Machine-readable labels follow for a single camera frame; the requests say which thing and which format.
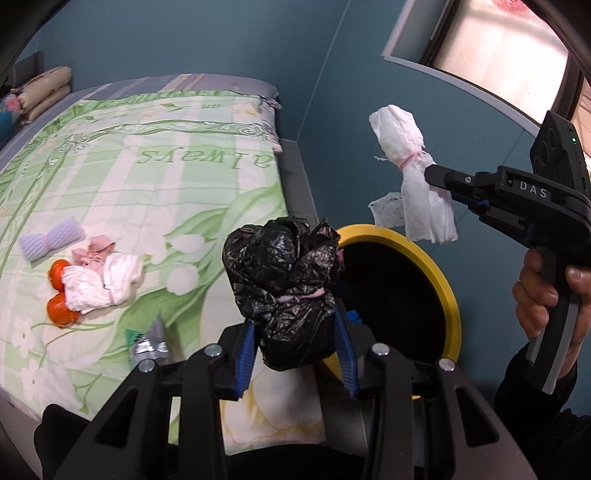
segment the black handle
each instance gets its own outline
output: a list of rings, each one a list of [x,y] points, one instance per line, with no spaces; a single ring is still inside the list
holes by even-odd
[[[539,247],[538,250],[544,259],[542,278],[556,288],[558,304],[548,310],[548,325],[530,342],[527,350],[530,365],[525,372],[525,379],[551,395],[573,337],[580,297],[566,281],[567,262],[545,247]]]

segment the pink fabric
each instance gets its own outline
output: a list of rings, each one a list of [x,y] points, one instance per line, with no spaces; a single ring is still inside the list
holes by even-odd
[[[72,250],[74,264],[91,270],[102,275],[103,266],[107,256],[115,249],[115,242],[110,238],[99,235],[90,239],[88,250],[76,248]]]
[[[293,299],[297,299],[297,300],[317,299],[318,297],[321,297],[325,293],[326,292],[324,290],[324,287],[322,287],[322,288],[319,288],[318,290],[316,290],[314,293],[311,293],[310,295],[282,295],[281,297],[279,297],[277,299],[277,302],[278,303],[285,303],[285,302],[293,300]]]

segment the orange ball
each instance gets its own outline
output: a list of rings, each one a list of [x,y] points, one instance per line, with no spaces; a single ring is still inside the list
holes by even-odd
[[[61,281],[61,276],[64,274],[64,267],[69,266],[70,262],[68,262],[68,260],[56,260],[51,264],[51,268],[49,269],[49,272],[47,272],[51,285],[53,285],[53,288],[57,291],[65,290],[64,284]]]
[[[58,327],[65,327],[78,319],[78,312],[66,307],[66,294],[61,292],[47,302],[47,315]]]

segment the bed mattress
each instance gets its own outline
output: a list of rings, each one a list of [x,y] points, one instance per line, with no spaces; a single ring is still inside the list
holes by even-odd
[[[127,331],[161,314],[183,359],[243,321],[221,250],[235,228],[286,213],[276,95],[264,82],[210,75],[109,84],[66,97],[2,150],[0,388],[14,405],[39,418],[57,403],[92,418],[130,371]],[[69,217],[86,239],[27,262],[18,237]],[[97,235],[142,256],[142,279],[130,301],[60,329],[45,312],[56,293],[46,272]],[[275,372],[259,356],[245,397],[220,409],[229,453],[323,440],[311,368]]]

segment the silver foil packet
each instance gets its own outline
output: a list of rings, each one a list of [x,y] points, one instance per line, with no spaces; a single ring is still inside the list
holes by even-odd
[[[166,344],[164,322],[160,314],[154,319],[150,328],[144,335],[139,335],[135,343],[129,349],[131,368],[145,358],[151,358],[160,365],[171,363],[170,352]]]

